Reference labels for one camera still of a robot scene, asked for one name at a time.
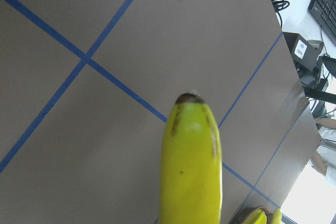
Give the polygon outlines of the yellow banana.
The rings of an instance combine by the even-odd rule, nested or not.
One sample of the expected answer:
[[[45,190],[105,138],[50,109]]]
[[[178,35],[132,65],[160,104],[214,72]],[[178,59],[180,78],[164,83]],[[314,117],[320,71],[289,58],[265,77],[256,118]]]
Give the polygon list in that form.
[[[208,104],[180,95],[165,125],[160,163],[159,223],[220,223],[222,147]]]
[[[281,224],[281,219],[282,219],[282,214],[281,214],[281,209],[277,208],[271,216],[271,224]]]

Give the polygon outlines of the wooden fruit basket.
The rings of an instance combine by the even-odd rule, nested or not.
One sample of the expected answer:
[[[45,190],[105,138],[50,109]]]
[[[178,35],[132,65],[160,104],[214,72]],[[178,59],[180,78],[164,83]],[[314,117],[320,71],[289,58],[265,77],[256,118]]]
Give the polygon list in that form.
[[[231,224],[267,224],[272,222],[273,213],[264,206],[245,208],[230,221]]]

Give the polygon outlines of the black labelled box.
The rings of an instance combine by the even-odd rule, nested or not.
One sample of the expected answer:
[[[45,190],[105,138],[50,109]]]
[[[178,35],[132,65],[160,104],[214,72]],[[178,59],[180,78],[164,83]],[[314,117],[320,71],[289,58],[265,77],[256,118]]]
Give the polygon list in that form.
[[[298,33],[283,32],[293,61],[309,71],[312,71],[321,54],[324,42],[321,40],[306,40]]]

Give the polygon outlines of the yellow green fruit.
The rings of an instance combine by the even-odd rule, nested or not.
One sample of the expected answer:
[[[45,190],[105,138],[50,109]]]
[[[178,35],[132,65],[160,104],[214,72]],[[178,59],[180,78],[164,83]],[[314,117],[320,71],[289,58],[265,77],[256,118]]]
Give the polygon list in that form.
[[[261,209],[250,210],[243,220],[243,224],[266,224],[267,216]]]

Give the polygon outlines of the person in white shirt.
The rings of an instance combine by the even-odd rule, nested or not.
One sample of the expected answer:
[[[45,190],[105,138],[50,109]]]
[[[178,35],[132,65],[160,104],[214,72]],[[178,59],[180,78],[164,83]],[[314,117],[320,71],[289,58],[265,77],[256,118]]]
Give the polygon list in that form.
[[[315,123],[321,126],[319,134],[322,139],[335,141],[335,119],[319,118]],[[335,151],[320,145],[312,153],[309,164],[324,176],[327,184],[335,186]]]

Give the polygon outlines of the black keyboard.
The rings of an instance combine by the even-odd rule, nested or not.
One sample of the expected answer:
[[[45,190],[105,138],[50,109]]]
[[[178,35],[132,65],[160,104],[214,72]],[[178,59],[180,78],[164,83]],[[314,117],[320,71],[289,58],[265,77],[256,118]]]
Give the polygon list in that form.
[[[335,44],[335,0],[311,0],[308,11]]]

